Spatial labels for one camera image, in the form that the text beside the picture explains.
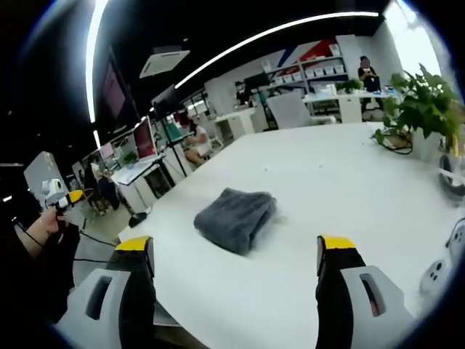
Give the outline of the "person's left hand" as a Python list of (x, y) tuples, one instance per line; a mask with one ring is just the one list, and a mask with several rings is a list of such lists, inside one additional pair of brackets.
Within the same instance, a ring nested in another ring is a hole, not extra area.
[(58, 212), (55, 207), (51, 207), (42, 212), (41, 216), (30, 227), (30, 231), (35, 237), (46, 238), (68, 225), (66, 216)]

